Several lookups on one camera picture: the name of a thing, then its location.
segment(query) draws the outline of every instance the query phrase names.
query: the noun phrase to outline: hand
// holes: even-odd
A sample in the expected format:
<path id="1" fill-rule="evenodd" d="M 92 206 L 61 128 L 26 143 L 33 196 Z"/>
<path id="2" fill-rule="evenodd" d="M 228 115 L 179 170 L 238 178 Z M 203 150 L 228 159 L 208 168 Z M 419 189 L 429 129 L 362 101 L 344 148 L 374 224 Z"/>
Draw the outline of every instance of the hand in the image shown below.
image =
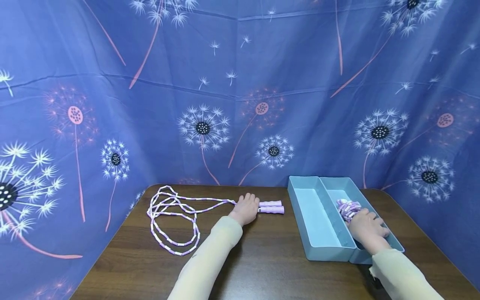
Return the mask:
<path id="1" fill-rule="evenodd" d="M 248 192 L 245 197 L 240 196 L 237 205 L 235 205 L 229 216 L 243 227 L 255 220 L 258 213 L 259 203 L 260 199 L 256 198 L 254 194 Z"/>
<path id="2" fill-rule="evenodd" d="M 371 255 L 375 255 L 384 249 L 391 249 L 385 240 L 390 231 L 382 227 L 384 223 L 382 218 L 375 217 L 377 215 L 374 212 L 369 212 L 367 208 L 363 208 L 347 225 L 353 238 L 362 244 Z"/>

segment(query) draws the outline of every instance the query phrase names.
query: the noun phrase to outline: purple handle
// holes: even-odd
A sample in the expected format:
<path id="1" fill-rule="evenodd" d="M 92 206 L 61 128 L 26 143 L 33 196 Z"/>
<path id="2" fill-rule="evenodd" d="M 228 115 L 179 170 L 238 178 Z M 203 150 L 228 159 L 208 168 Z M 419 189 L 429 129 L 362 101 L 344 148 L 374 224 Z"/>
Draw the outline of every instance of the purple handle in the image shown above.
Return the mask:
<path id="1" fill-rule="evenodd" d="M 263 214 L 284 214 L 285 209 L 283 206 L 264 206 L 259 207 L 258 212 Z"/>
<path id="2" fill-rule="evenodd" d="M 263 201 L 260 202 L 260 207 L 265 207 L 265 206 L 282 206 L 281 201 Z"/>

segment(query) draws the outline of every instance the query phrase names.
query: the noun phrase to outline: beige sleeve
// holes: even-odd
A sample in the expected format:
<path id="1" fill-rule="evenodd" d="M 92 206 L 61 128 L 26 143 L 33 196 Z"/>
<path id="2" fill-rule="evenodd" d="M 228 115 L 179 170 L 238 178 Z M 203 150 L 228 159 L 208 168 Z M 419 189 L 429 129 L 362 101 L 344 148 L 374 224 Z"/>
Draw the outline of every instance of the beige sleeve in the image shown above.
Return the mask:
<path id="1" fill-rule="evenodd" d="M 423 273 L 403 253 L 383 250 L 373 256 L 370 268 L 392 300 L 442 300 Z"/>
<path id="2" fill-rule="evenodd" d="M 242 234 L 237 221 L 221 217 L 180 271 L 168 300 L 208 300 L 223 263 Z"/>

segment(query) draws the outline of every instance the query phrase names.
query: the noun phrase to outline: dandelion print fabric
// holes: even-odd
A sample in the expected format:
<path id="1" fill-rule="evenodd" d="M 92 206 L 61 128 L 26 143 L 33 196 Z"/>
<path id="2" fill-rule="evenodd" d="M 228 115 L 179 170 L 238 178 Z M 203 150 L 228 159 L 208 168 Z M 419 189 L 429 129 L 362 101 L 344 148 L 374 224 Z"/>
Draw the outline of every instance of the dandelion print fabric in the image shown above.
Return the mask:
<path id="1" fill-rule="evenodd" d="M 474 0 L 11 0 L 0 14 L 2 300 L 69 299 L 150 185 L 289 175 L 390 194 L 480 288 Z"/>

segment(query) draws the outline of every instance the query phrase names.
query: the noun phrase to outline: light blue plastic tray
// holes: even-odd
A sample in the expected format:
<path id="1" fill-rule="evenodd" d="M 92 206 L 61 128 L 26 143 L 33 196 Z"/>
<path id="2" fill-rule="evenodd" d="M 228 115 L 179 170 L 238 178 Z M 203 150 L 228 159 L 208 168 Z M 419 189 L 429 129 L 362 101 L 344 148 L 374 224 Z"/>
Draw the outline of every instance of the light blue plastic tray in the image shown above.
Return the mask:
<path id="1" fill-rule="evenodd" d="M 320 177 L 320 181 L 326 188 L 328 195 L 335 206 L 337 199 L 357 201 L 362 207 L 366 207 L 370 211 L 374 211 L 377 216 L 379 216 L 375 209 L 367 201 L 365 196 L 363 196 L 363 194 L 357 188 L 352 179 L 348 177 Z M 392 248 L 397 249 L 400 252 L 405 252 L 405 249 L 393 233 L 390 233 L 386 240 Z M 353 264 L 372 264 L 372 256 L 363 248 L 360 243 L 356 242 L 356 245 L 357 248 L 352 254 L 352 257 L 350 257 L 349 261 Z"/>
<path id="2" fill-rule="evenodd" d="M 307 259 L 347 262 L 357 247 L 320 178 L 290 176 L 288 194 Z"/>

